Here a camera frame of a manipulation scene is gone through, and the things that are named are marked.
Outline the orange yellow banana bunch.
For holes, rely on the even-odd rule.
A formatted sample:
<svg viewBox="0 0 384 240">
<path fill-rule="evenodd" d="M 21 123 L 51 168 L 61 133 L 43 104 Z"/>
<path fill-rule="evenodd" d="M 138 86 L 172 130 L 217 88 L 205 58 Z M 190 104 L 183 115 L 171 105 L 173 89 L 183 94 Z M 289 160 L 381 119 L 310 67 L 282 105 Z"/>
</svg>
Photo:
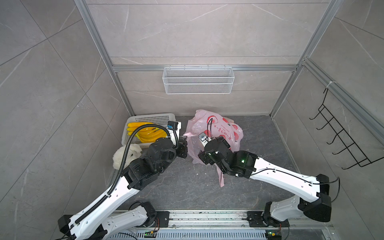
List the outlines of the orange yellow banana bunch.
<svg viewBox="0 0 384 240">
<path fill-rule="evenodd" d="M 133 122 L 127 124 L 127 131 L 128 135 L 131 136 L 138 127 L 142 125 L 152 124 L 149 122 Z M 154 143 L 159 138 L 166 138 L 168 135 L 163 130 L 160 130 L 159 128 L 155 127 L 149 127 L 141 129 L 136 135 L 135 135 L 141 143 Z"/>
</svg>

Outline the pink strawberry plastic bag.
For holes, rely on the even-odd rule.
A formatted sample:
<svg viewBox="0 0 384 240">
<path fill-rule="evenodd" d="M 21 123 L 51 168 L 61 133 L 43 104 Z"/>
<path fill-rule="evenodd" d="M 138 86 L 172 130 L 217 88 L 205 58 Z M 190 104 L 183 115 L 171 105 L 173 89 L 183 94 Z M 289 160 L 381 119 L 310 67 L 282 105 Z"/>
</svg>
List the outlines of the pink strawberry plastic bag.
<svg viewBox="0 0 384 240">
<path fill-rule="evenodd" d="M 193 164 L 203 164 L 199 159 L 198 153 L 204 149 L 198 135 L 204 131 L 210 131 L 210 137 L 224 137 L 230 144 L 233 152 L 240 150 L 240 143 L 244 137 L 242 128 L 234 123 L 230 126 L 226 124 L 212 124 L 207 126 L 207 118 L 211 115 L 223 117 L 217 113 L 213 113 L 206 110 L 197 110 L 195 116 L 188 121 L 186 132 L 184 136 L 187 138 L 188 143 L 188 155 L 192 158 Z"/>
</svg>

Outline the pink plastic bag front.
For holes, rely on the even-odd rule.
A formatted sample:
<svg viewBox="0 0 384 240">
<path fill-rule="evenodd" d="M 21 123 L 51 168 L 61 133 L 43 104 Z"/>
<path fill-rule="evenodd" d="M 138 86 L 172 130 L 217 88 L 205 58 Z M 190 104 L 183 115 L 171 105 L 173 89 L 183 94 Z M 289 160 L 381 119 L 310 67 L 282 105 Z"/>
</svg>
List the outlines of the pink plastic bag front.
<svg viewBox="0 0 384 240">
<path fill-rule="evenodd" d="M 228 126 L 234 124 L 235 122 L 232 119 L 226 117 L 218 117 L 216 115 L 211 115 L 207 118 L 207 126 L 212 124 L 226 124 Z"/>
</svg>

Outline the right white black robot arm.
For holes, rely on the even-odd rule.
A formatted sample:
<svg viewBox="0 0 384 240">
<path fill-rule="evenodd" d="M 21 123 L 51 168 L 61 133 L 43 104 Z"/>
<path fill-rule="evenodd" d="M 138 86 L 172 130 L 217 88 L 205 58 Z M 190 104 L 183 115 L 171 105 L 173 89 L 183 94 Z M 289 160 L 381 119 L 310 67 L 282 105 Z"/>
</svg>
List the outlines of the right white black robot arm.
<svg viewBox="0 0 384 240">
<path fill-rule="evenodd" d="M 302 175 L 267 162 L 256 154 L 233 152 L 227 137 L 213 137 L 212 125 L 217 122 L 213 116 L 208 118 L 204 150 L 198 154 L 204 164 L 217 165 L 225 175 L 266 182 L 293 194 L 280 202 L 266 203 L 261 214 L 261 221 L 266 226 L 276 227 L 287 219 L 303 216 L 323 223 L 331 220 L 333 201 L 329 195 L 332 183 L 329 177 Z"/>
</svg>

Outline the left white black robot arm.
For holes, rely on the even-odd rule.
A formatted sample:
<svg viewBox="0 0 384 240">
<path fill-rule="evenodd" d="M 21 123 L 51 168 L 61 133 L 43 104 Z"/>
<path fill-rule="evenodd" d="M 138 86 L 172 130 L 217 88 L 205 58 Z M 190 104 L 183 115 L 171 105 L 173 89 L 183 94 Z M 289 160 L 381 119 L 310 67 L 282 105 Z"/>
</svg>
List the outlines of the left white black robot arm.
<svg viewBox="0 0 384 240">
<path fill-rule="evenodd" d="M 177 158 L 187 156 L 187 142 L 178 133 L 180 123 L 169 121 L 166 127 L 146 124 L 134 130 L 123 153 L 122 162 L 113 184 L 90 205 L 75 215 L 63 215 L 58 226 L 63 240 L 106 240 L 129 228 L 149 227 L 157 218 L 154 207 L 145 202 L 136 208 L 114 215 L 124 202 L 157 180 Z M 165 133 L 155 140 L 139 158 L 126 165 L 133 138 L 140 130 L 157 128 Z"/>
</svg>

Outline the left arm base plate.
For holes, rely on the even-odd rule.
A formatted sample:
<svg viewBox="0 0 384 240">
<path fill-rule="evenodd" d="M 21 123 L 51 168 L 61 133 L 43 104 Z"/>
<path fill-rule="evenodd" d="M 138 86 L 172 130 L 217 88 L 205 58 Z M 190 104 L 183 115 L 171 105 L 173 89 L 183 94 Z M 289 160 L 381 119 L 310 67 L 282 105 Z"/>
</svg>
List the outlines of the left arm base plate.
<svg viewBox="0 0 384 240">
<path fill-rule="evenodd" d="M 150 227 L 154 228 L 167 228 L 170 221 L 170 212 L 169 211 L 159 211 L 156 213 L 154 220 L 152 221 Z"/>
</svg>

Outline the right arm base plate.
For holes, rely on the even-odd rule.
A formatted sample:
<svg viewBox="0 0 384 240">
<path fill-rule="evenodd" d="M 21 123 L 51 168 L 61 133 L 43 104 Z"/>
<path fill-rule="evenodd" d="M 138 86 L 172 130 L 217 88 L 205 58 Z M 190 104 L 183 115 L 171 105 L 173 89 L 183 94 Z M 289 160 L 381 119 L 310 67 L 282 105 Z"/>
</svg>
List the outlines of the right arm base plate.
<svg viewBox="0 0 384 240">
<path fill-rule="evenodd" d="M 270 214 L 264 213 L 263 211 L 247 211 L 246 220 L 248 221 L 249 226 L 252 228 L 256 228 L 256 227 L 285 228 L 289 226 L 288 220 L 280 222 L 272 218 Z"/>
</svg>

